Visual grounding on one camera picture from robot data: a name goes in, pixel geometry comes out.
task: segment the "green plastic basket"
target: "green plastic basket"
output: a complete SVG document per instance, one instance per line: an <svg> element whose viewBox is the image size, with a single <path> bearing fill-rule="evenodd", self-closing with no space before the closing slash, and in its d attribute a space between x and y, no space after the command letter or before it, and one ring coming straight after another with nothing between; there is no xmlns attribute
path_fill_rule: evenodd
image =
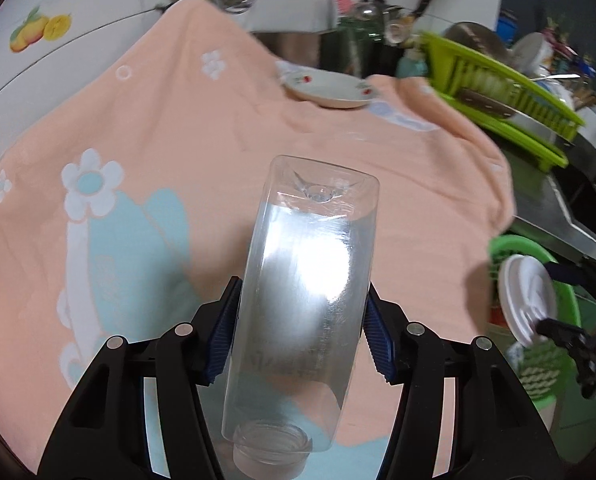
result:
<svg viewBox="0 0 596 480"><path fill-rule="evenodd" d="M424 32L423 39L430 69L429 82L440 97L478 126L534 154L541 170L568 165L567 157L554 144L460 102L456 94L467 88L495 99L534 118L565 140L573 140L584 124L577 113L520 72L476 50L431 32Z"/></svg>
<svg viewBox="0 0 596 480"><path fill-rule="evenodd" d="M556 261L539 244L528 238L516 235L494 238L489 244L489 275L496 285L500 264L513 254L533 256L542 263ZM558 319L581 326L578 301L572 286L553 282L553 288L558 301ZM495 338L492 339L499 346L500 343ZM499 346L499 350L505 352L506 348ZM564 389L568 378L575 370L574 361L565 350L558 348L552 341L538 343L524 349L523 352L524 359L517 374L534 405L541 410L555 402L556 396Z"/></svg>

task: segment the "plastic bottle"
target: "plastic bottle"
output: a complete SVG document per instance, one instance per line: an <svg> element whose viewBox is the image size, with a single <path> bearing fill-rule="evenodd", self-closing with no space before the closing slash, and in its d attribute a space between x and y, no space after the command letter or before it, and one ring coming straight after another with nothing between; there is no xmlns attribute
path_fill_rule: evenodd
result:
<svg viewBox="0 0 596 480"><path fill-rule="evenodd" d="M271 163L249 249L222 435L256 480L298 476L331 446L374 252L378 180L323 162Z"/></svg>

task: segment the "towel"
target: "towel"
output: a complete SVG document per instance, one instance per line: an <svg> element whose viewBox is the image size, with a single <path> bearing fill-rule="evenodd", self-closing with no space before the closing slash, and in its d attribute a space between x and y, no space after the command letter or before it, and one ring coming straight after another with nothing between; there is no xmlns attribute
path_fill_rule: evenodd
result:
<svg viewBox="0 0 596 480"><path fill-rule="evenodd" d="M376 176L380 296L443 338L485 330L488 242L514 213L504 156L423 78L373 76L369 106L330 110L286 93L292 69L210 4L182 0L2 157L0 433L31 471L108 337L159 337L243 275L279 154ZM201 401L237 479L220 436L225 375ZM150 453L166 474L154 397L147 384ZM399 398L362 337L335 443L300 478L374 478Z"/></svg>

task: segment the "kitchen counter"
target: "kitchen counter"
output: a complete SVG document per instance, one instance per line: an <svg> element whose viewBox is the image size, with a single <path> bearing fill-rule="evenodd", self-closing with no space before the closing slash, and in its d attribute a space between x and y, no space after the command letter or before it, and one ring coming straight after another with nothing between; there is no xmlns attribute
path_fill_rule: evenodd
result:
<svg viewBox="0 0 596 480"><path fill-rule="evenodd" d="M539 171L525 153L494 138L511 167L516 218L510 230L573 262L596 260L596 235L576 222L558 182Z"/></svg>

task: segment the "fruit decal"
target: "fruit decal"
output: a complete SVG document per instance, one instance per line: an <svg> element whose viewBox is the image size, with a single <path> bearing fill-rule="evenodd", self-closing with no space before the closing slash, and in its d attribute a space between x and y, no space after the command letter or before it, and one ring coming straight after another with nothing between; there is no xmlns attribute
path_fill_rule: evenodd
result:
<svg viewBox="0 0 596 480"><path fill-rule="evenodd" d="M21 52L29 45L45 38L54 41L62 38L72 26L72 17L59 14L51 19L40 13L35 7L27 16L25 22L14 30L9 38L9 48L12 52Z"/></svg>
<svg viewBox="0 0 596 480"><path fill-rule="evenodd" d="M71 26L72 17L68 14L59 14L50 19L44 26L43 37L47 41L57 40L58 38L62 38Z"/></svg>

